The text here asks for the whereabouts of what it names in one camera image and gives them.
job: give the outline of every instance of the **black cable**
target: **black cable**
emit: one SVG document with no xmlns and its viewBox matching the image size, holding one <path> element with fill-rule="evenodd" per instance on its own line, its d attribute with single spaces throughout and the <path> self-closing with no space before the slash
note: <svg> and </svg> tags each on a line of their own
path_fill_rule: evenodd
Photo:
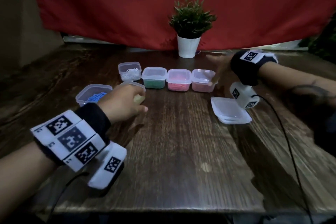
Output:
<svg viewBox="0 0 336 224">
<path fill-rule="evenodd" d="M 303 191 L 303 188 L 302 188 L 302 184 L 301 184 L 301 180 L 300 180 L 300 176 L 299 176 L 299 172 L 297 171 L 297 167 L 296 167 L 296 163 L 295 163 L 295 160 L 294 160 L 294 156 L 293 156 L 293 152 L 292 152 L 292 147 L 289 143 L 289 139 L 287 137 L 287 134 L 286 134 L 286 131 L 285 131 L 285 128 L 280 120 L 280 117 L 278 115 L 278 113 L 275 111 L 274 107 L 272 106 L 272 104 L 266 99 L 264 98 L 263 96 L 261 95 L 258 95 L 258 94 L 255 94 L 255 95 L 252 95 L 251 97 L 255 97 L 255 96 L 258 96 L 259 98 L 262 98 L 273 110 L 273 112 L 275 113 L 276 117 L 278 118 L 279 120 L 279 123 L 280 123 L 280 126 L 282 128 L 282 131 L 283 131 L 283 135 L 285 136 L 286 138 L 286 141 L 287 141 L 287 145 L 288 145 L 288 150 L 289 150 L 289 153 L 291 155 L 291 158 L 292 158 L 292 162 L 293 162 L 293 166 L 294 166 L 294 170 L 295 170 L 295 174 L 296 174 L 296 179 L 297 179 L 297 182 L 299 184 L 299 187 L 300 187 L 300 190 L 301 190 L 301 193 L 302 193 L 302 198 L 303 198 L 303 201 L 304 201 L 304 204 L 306 206 L 306 212 L 309 216 L 309 219 L 310 219 L 310 223 L 311 224 L 314 224 L 313 222 L 313 218 L 312 218 L 312 214 L 310 212 L 310 209 L 309 209 L 309 206 L 308 206 L 308 202 L 307 202 L 307 198 L 306 198 L 306 195 L 305 195 L 305 192 Z"/>
<path fill-rule="evenodd" d="M 58 203 L 58 201 L 60 200 L 61 196 L 63 195 L 63 193 L 65 192 L 65 190 L 69 187 L 69 185 L 74 181 L 76 180 L 78 177 L 80 176 L 88 176 L 89 173 L 88 172 L 82 172 L 78 175 L 75 175 L 70 181 L 67 182 L 67 184 L 65 184 L 64 188 L 62 189 L 61 193 L 59 194 L 58 198 L 56 199 L 55 203 L 53 204 L 51 210 L 50 210 L 50 213 L 49 213 L 49 216 L 48 216 L 48 219 L 46 221 L 46 223 L 49 223 L 50 219 L 51 219 L 51 216 L 53 215 L 53 212 L 55 210 L 55 207 Z"/>
</svg>

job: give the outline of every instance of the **forearm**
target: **forearm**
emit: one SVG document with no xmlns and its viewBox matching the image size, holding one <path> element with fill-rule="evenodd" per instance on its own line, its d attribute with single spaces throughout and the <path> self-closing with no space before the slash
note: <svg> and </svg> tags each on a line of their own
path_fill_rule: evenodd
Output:
<svg viewBox="0 0 336 224">
<path fill-rule="evenodd" d="M 267 62 L 259 78 L 272 88 L 286 106 L 312 129 L 336 110 L 336 82 Z"/>
<path fill-rule="evenodd" d="M 35 142 L 0 159 L 0 222 L 56 168 Z"/>
</svg>

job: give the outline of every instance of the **wooden table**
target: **wooden table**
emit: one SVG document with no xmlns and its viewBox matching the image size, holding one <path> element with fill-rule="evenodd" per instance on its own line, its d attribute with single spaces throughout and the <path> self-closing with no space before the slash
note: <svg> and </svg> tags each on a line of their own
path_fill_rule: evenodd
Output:
<svg viewBox="0 0 336 224">
<path fill-rule="evenodd" d="M 336 79 L 334 65 L 309 54 L 279 53 L 280 63 Z M 215 69 L 205 53 L 193 59 L 177 52 L 130 53 L 121 47 L 60 50 L 2 81 L 0 156 L 32 140 L 29 128 L 67 110 L 91 83 L 121 83 L 118 64 Z M 82 180 L 61 198 L 56 212 L 204 211 L 295 213 L 303 202 L 287 144 L 265 103 L 249 109 L 253 121 L 225 125 L 210 97 L 229 95 L 238 81 L 228 75 L 213 93 L 147 89 L 145 115 L 112 125 L 108 135 L 127 148 L 125 168 L 104 197 Z M 274 105 L 288 133 L 312 212 L 336 213 L 336 159 L 313 143 L 312 132 L 264 86 L 255 87 Z M 50 209 L 73 176 L 59 168 L 26 203 L 30 211 Z"/>
</svg>

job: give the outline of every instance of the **red fabric backdrop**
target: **red fabric backdrop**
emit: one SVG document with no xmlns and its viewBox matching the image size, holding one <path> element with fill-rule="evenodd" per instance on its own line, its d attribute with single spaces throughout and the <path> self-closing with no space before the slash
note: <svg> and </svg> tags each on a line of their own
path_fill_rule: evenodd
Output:
<svg viewBox="0 0 336 224">
<path fill-rule="evenodd" d="M 174 0 L 37 0 L 44 27 L 69 34 L 169 50 Z M 336 0 L 205 0 L 218 16 L 202 50 L 243 48 L 301 39 L 321 31 Z"/>
</svg>

